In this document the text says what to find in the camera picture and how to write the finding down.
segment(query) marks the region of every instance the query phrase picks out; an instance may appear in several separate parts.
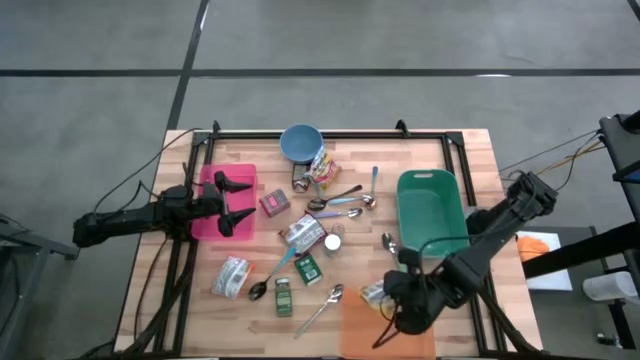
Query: white paper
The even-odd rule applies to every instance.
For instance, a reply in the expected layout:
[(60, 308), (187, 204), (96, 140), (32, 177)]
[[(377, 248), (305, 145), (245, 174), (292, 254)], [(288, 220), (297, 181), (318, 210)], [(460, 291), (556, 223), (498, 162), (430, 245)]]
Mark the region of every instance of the white paper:
[[(549, 251), (560, 248), (560, 239), (558, 238), (558, 234), (531, 231), (518, 231), (517, 234), (519, 237), (530, 236), (540, 239), (549, 246)], [(573, 287), (571, 286), (571, 279), (569, 278), (569, 272), (566, 269), (527, 279), (527, 286), (531, 290), (573, 290)]]

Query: silver spoon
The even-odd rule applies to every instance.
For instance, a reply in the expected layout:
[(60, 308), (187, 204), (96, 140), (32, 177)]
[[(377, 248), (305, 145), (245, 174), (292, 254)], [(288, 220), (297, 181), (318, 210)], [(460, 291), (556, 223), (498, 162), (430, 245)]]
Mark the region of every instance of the silver spoon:
[(325, 199), (321, 198), (320, 196), (318, 196), (317, 198), (311, 199), (311, 201), (309, 201), (309, 203), (307, 204), (307, 209), (309, 209), (311, 211), (320, 211), (320, 210), (324, 209), (325, 206), (327, 206), (327, 202), (329, 202), (330, 200), (341, 198), (341, 197), (343, 197), (345, 195), (349, 195), (351, 193), (354, 193), (354, 192), (360, 191), (360, 190), (362, 190), (362, 185), (356, 185), (356, 186), (352, 187), (351, 189), (343, 192), (342, 194), (336, 195), (336, 196), (332, 196), (332, 197), (328, 198), (327, 200), (325, 200)]
[(339, 216), (346, 215), (349, 218), (353, 219), (362, 215), (363, 212), (364, 211), (362, 210), (362, 208), (351, 208), (347, 211), (327, 211), (323, 213), (317, 213), (317, 214), (313, 214), (313, 217), (315, 217), (316, 219), (324, 219), (329, 217), (339, 217)]
[(376, 199), (369, 194), (365, 194), (355, 198), (342, 198), (342, 199), (329, 200), (327, 201), (327, 205), (331, 205), (331, 206), (340, 205), (340, 204), (345, 204), (348, 202), (353, 202), (358, 200), (362, 200), (362, 202), (364, 202), (364, 206), (366, 206), (366, 208), (369, 210), (372, 210), (373, 208), (376, 207)]
[(298, 332), (296, 332), (293, 338), (297, 339), (300, 337), (300, 335), (304, 334), (304, 332), (307, 331), (309, 326), (311, 326), (311, 324), (318, 318), (318, 316), (322, 314), (322, 312), (327, 308), (327, 306), (329, 306), (329, 304), (337, 304), (340, 301), (340, 299), (342, 299), (343, 293), (344, 293), (344, 286), (342, 286), (342, 284), (338, 284), (334, 286), (333, 289), (331, 290), (331, 293), (329, 294), (329, 297), (327, 298), (327, 300), (325, 300), (324, 304), (322, 304), (322, 307), (318, 309), (318, 311), (316, 311), (316, 313), (313, 314), (309, 318), (309, 320), (307, 320), (307, 322), (305, 322), (304, 325), (300, 327), (300, 329), (298, 329)]
[(378, 167), (374, 166), (371, 176), (371, 194), (365, 194), (360, 197), (331, 199), (327, 201), (328, 205), (339, 205), (352, 201), (362, 200), (367, 210), (373, 210), (376, 207), (376, 198), (373, 196), (376, 190), (376, 179), (378, 178)]
[(407, 265), (400, 264), (400, 262), (398, 262), (398, 252), (402, 248), (402, 245), (398, 244), (398, 242), (396, 242), (393, 239), (393, 236), (391, 236), (391, 234), (384, 233), (382, 234), (382, 246), (385, 249), (389, 250), (391, 254), (393, 254), (393, 259), (396, 262), (396, 266), (398, 267), (398, 270), (407, 272)]

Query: wooden table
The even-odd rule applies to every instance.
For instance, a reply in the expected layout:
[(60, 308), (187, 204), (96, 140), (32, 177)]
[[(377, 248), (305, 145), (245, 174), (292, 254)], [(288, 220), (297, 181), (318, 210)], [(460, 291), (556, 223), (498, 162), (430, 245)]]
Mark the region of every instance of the wooden table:
[[(504, 198), (503, 188), (487, 130), (462, 130), (469, 168), (481, 207), (491, 207)], [(165, 143), (181, 131), (167, 133)], [(191, 136), (187, 135), (169, 147), (160, 159), (154, 192), (184, 181), (182, 162), (188, 159)], [(258, 170), (258, 197), (281, 188), (291, 201), (291, 209), (269, 219), (260, 208), (256, 211), (256, 232), (246, 242), (203, 242), (199, 246), (196, 271), (186, 323), (183, 356), (329, 356), (340, 355), (340, 307), (323, 314), (312, 328), (298, 340), (296, 329), (324, 302), (329, 290), (337, 283), (359, 287), (382, 278), (394, 267), (390, 254), (381, 245), (383, 232), (398, 238), (395, 190), (398, 177), (409, 169), (444, 169), (442, 146), (435, 140), (327, 140), (326, 146), (334, 159), (342, 165), (342, 172), (329, 189), (340, 193), (356, 184), (370, 189), (371, 168), (380, 168), (376, 183), (378, 206), (358, 220), (322, 220), (326, 228), (341, 222), (346, 227), (344, 246), (337, 259), (323, 256), (314, 250), (314, 258), (324, 272), (319, 283), (306, 287), (293, 263), (287, 264), (278, 277), (289, 277), (293, 291), (292, 318), (275, 317), (273, 284), (259, 301), (249, 302), (248, 288), (264, 280), (279, 261), (285, 249), (277, 232), (296, 221), (314, 191), (295, 194), (291, 190), (291, 163), (279, 150), (276, 140), (218, 140), (215, 142), (213, 163), (253, 163)], [(460, 174), (458, 156), (452, 147), (456, 174)], [(458, 185), (464, 184), (458, 176)], [(164, 235), (146, 233), (142, 236), (136, 256), (131, 283), (120, 328), (116, 350), (126, 348), (133, 340), (134, 314), (142, 285), (151, 261)], [(140, 328), (157, 310), (164, 285), (169, 246), (163, 250), (143, 301)], [(255, 265), (255, 270), (235, 301), (211, 294), (211, 287), (228, 255), (240, 256)], [(534, 346), (541, 348), (531, 299), (525, 283), (515, 242), (503, 248), (491, 264), (498, 302), (516, 328)], [(494, 348), (488, 311), (481, 306), (489, 348)], [(477, 354), (468, 306), (458, 310), (445, 309), (433, 326), (437, 355), (472, 356)], [(173, 329), (167, 331), (167, 344), (173, 339)]]

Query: small jar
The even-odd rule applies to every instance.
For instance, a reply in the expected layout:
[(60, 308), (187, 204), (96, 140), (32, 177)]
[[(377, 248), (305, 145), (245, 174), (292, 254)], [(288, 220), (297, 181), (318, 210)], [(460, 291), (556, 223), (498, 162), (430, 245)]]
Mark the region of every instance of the small jar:
[(291, 287), (288, 278), (276, 279), (276, 316), (290, 317), (293, 315), (291, 302)]

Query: food packet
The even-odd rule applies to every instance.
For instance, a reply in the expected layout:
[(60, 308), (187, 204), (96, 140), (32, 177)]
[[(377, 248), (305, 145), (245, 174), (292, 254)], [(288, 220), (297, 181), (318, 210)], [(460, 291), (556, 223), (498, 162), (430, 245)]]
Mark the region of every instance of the food packet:
[(375, 311), (380, 311), (386, 317), (391, 317), (395, 309), (395, 303), (389, 296), (385, 296), (384, 280), (376, 281), (369, 286), (360, 288), (360, 297)]
[(323, 145), (313, 158), (311, 167), (305, 175), (311, 177), (322, 191), (327, 191), (341, 169), (342, 167), (333, 161)]
[(289, 247), (296, 248), (296, 255), (304, 254), (318, 241), (327, 236), (327, 231), (310, 214), (305, 214), (288, 228), (278, 233)]
[(229, 256), (222, 265), (211, 292), (235, 300), (252, 269), (253, 265), (247, 260)]

